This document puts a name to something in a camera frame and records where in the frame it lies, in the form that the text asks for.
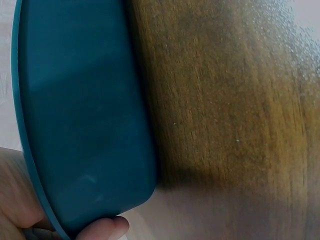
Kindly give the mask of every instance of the hand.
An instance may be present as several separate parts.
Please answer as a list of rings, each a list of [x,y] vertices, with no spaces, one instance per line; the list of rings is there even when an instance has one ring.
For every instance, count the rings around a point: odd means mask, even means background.
[[[60,240],[48,222],[30,183],[19,151],[0,148],[0,239]],[[76,240],[117,240],[129,229],[123,217],[103,218],[86,227]]]

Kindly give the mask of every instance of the finger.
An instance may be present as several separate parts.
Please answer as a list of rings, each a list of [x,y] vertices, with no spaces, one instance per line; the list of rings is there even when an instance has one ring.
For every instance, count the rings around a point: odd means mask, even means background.
[[[87,226],[76,240],[117,240],[129,229],[128,221],[123,217],[103,218]]]

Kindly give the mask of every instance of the white surface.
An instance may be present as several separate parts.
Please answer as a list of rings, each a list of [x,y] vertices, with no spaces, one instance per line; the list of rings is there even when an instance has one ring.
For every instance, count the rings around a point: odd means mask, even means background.
[[[0,0],[0,147],[20,150],[10,70],[11,29],[15,3],[16,0]]]

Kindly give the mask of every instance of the teal plastic container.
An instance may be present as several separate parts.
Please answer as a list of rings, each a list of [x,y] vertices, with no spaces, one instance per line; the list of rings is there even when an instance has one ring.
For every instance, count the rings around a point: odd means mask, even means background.
[[[31,181],[64,240],[151,196],[153,138],[121,0],[18,0],[11,65]]]

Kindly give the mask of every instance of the wooden surface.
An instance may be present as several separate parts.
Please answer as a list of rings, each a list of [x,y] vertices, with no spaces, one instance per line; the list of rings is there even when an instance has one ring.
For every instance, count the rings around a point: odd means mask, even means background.
[[[320,239],[320,47],[290,1],[132,3],[161,175],[128,239]]]

